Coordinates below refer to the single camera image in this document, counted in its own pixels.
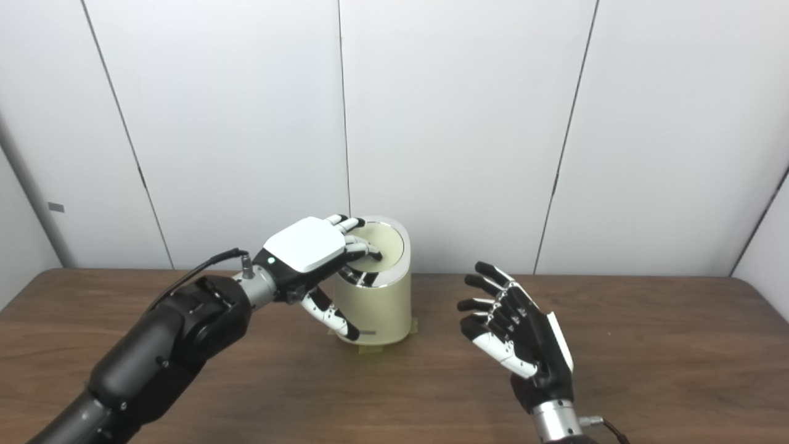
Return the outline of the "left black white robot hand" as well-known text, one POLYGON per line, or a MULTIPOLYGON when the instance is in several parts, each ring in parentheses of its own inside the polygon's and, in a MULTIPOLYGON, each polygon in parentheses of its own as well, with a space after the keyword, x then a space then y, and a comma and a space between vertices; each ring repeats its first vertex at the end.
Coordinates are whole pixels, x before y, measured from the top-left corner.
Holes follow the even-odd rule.
POLYGON ((357 341, 359 329, 319 284, 352 261, 383 259, 380 249, 351 235, 352 230, 364 225, 364 219, 344 215, 308 216, 271 236, 251 261, 253 275, 240 279, 253 309, 272 302, 298 304, 340 337, 357 341))

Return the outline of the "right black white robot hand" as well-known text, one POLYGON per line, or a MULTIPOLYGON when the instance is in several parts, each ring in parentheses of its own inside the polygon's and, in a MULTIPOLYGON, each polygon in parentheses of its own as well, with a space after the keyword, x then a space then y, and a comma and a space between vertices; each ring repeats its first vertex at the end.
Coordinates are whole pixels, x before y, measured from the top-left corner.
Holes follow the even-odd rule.
POLYGON ((521 407, 532 413, 547 402, 574 402, 574 360, 555 313, 543 312, 513 276, 490 263, 477 262, 464 282, 489 298, 457 303, 466 313, 461 332, 510 371, 521 407))

